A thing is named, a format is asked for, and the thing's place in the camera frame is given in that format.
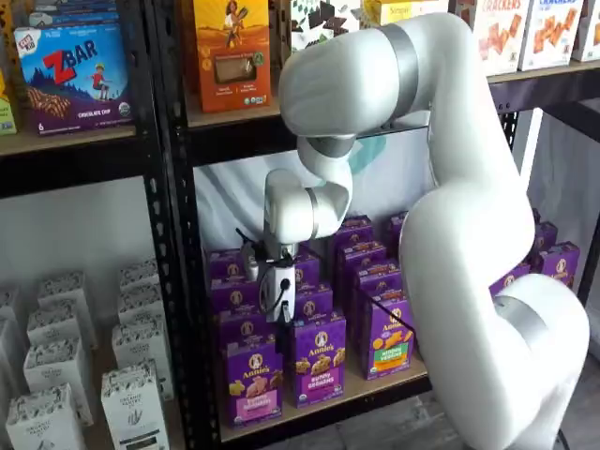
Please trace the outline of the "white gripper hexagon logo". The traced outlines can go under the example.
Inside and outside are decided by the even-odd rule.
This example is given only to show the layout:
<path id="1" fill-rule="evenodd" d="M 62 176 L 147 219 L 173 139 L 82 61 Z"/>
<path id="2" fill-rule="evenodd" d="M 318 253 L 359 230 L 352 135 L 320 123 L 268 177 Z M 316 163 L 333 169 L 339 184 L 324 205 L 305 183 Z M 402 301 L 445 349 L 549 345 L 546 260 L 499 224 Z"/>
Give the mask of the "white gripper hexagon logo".
<path id="1" fill-rule="evenodd" d="M 264 314 L 268 323 L 275 323 L 276 351 L 288 351 L 288 324 L 295 308 L 295 269 L 269 267 L 264 275 Z"/>

